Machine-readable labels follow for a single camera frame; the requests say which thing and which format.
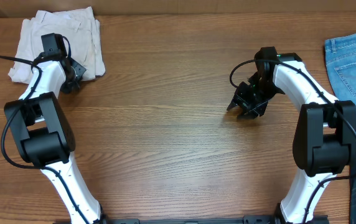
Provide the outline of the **beige shorts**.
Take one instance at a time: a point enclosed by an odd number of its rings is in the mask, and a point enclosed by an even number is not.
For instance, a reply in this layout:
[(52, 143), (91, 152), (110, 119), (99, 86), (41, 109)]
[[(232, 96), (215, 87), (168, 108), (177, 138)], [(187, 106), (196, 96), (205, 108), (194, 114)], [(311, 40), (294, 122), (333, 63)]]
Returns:
[(84, 81), (105, 74), (100, 22), (92, 7), (60, 12), (38, 10), (35, 17), (22, 22), (16, 57), (33, 61), (44, 51), (41, 36), (50, 33), (61, 34), (70, 42), (72, 58), (86, 68)]

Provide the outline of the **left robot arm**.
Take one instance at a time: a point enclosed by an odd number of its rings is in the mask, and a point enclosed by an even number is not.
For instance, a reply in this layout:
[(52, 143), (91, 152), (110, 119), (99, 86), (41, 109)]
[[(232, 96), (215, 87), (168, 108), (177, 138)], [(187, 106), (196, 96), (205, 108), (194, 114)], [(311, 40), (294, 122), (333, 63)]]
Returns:
[(65, 204), (71, 223), (108, 223), (102, 206), (90, 193), (75, 159), (75, 137), (58, 102), (60, 92), (79, 89), (85, 68), (71, 56), (61, 34), (41, 37), (43, 52), (25, 63), (32, 71), (26, 91), (5, 104), (6, 125), (1, 152), (11, 165), (40, 170)]

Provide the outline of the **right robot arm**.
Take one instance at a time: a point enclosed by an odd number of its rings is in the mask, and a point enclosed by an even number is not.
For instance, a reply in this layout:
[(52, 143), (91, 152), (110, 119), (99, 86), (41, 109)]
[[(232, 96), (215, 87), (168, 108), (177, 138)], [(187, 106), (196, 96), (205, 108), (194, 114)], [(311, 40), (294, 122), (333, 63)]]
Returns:
[(328, 223), (314, 209), (328, 184), (341, 180), (344, 167), (356, 163), (356, 106), (325, 91), (295, 53), (262, 47), (252, 62), (256, 72), (235, 87), (228, 110), (239, 107), (238, 119), (255, 119), (264, 115), (272, 97), (287, 95), (299, 112), (293, 139), (297, 172), (274, 214), (247, 215), (243, 221)]

